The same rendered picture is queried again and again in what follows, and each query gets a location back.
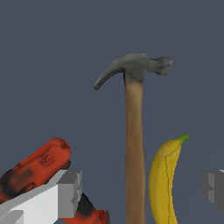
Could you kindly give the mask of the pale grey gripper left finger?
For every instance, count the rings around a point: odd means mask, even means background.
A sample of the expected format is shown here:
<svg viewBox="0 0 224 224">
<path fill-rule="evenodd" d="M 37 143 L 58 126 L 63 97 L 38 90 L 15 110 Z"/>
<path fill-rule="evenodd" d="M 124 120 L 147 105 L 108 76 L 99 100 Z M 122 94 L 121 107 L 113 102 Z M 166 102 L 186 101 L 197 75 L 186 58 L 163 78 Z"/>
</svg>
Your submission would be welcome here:
<svg viewBox="0 0 224 224">
<path fill-rule="evenodd" d="M 60 170 L 46 185 L 0 205 L 0 224 L 54 224 L 73 218 L 82 194 L 82 171 Z"/>
</svg>

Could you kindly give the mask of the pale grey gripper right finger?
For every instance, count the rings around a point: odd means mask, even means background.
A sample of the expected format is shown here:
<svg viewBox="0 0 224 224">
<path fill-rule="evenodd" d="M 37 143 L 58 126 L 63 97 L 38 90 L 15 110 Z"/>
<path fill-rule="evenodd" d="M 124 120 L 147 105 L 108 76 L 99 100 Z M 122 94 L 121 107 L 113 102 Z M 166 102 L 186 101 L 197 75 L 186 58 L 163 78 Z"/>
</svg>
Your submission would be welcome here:
<svg viewBox="0 0 224 224">
<path fill-rule="evenodd" d="M 202 171 L 200 178 L 203 196 L 224 214 L 224 170 Z"/>
</svg>

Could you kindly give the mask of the red and black power drill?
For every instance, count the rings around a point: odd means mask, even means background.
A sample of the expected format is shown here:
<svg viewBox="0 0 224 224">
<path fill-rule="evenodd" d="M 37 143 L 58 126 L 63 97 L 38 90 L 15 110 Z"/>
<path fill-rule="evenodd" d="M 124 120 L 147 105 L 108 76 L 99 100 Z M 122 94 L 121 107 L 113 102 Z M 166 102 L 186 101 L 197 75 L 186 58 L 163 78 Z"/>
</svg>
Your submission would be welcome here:
<svg viewBox="0 0 224 224">
<path fill-rule="evenodd" d="M 0 205 L 46 185 L 60 170 L 71 170 L 70 155 L 68 143 L 61 138 L 45 143 L 0 177 Z M 109 213 L 95 209 L 84 193 L 81 194 L 74 217 L 58 220 L 63 220 L 66 224 L 110 224 Z"/>
</svg>

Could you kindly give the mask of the yellow banana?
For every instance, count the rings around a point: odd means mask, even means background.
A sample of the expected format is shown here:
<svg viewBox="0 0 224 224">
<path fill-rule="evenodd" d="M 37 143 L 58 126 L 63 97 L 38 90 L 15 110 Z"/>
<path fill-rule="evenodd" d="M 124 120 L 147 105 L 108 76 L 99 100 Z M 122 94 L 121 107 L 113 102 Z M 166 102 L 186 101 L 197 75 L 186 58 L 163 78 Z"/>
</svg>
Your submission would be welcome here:
<svg viewBox="0 0 224 224">
<path fill-rule="evenodd" d="M 178 224 L 172 202 L 172 182 L 187 134 L 164 143 L 153 158 L 149 175 L 150 208 L 157 224 Z"/>
</svg>

